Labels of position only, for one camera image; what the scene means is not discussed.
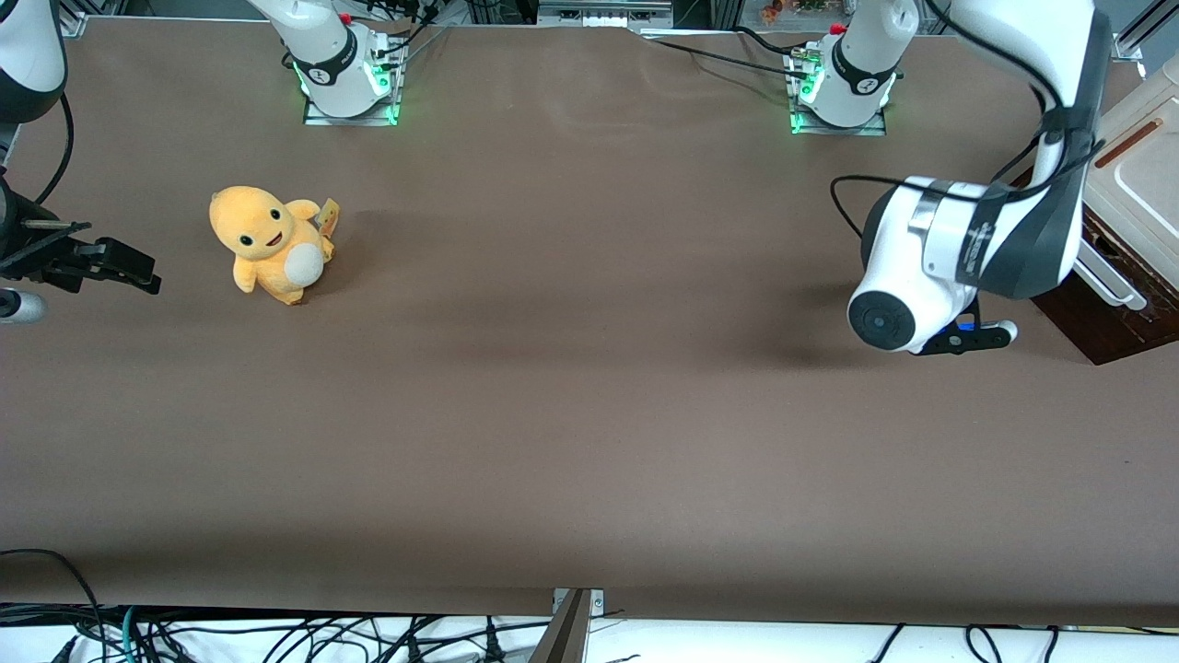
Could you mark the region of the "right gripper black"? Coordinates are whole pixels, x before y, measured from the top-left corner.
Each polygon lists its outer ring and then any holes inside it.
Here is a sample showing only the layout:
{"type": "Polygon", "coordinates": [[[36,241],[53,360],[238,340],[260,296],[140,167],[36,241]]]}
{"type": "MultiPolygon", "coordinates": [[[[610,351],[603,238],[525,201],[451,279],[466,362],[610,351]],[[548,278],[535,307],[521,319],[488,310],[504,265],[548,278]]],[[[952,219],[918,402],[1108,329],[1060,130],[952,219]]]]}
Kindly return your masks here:
{"type": "Polygon", "coordinates": [[[7,180],[1,180],[1,276],[5,280],[29,280],[75,294],[88,276],[131,285],[152,297],[160,293],[163,278],[154,273],[156,262],[147,252],[116,238],[84,243],[73,235],[92,223],[62,221],[22,193],[13,192],[7,180]]]}

